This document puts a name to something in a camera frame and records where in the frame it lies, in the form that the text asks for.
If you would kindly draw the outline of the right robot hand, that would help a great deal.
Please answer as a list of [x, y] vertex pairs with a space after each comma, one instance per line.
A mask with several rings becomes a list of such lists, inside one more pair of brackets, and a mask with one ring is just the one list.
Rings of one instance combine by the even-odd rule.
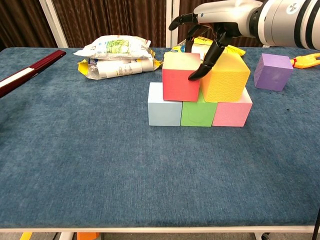
[[204, 56], [199, 68], [188, 79], [196, 81], [205, 77], [215, 65], [225, 47], [237, 37], [252, 37], [250, 33], [251, 15], [262, 5], [257, 0], [222, 0], [207, 2], [197, 6], [192, 13], [177, 16], [168, 29], [175, 30], [184, 24], [193, 24], [185, 39], [185, 51], [190, 53], [194, 39], [204, 28], [215, 33], [215, 39]]

